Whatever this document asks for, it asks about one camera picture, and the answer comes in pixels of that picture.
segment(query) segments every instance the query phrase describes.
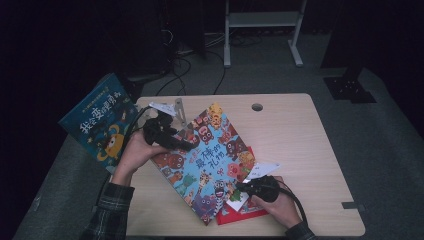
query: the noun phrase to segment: plaid shirt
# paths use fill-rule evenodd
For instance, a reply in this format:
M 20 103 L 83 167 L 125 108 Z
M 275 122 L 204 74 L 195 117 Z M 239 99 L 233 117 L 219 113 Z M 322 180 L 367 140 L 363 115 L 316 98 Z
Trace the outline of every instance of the plaid shirt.
M 133 187 L 108 183 L 99 206 L 80 239 L 125 239 L 133 193 Z M 304 222 L 290 228 L 286 235 L 292 240 L 316 239 Z

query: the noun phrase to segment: picture book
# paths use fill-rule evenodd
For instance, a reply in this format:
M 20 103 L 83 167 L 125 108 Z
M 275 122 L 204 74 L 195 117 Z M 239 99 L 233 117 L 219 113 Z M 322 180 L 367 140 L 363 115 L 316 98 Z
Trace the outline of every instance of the picture book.
M 110 73 L 59 124 L 113 174 L 128 125 L 136 115 L 137 108 Z
M 234 210 L 227 203 L 221 208 L 221 211 L 216 215 L 218 225 L 237 222 L 249 218 L 259 217 L 268 214 L 268 212 L 261 206 L 254 204 L 249 198 L 239 211 Z
M 254 156 L 218 103 L 214 103 L 174 137 L 195 145 L 188 152 L 171 151 L 152 160 L 176 192 L 208 225 L 229 198 L 237 198 L 255 164 Z

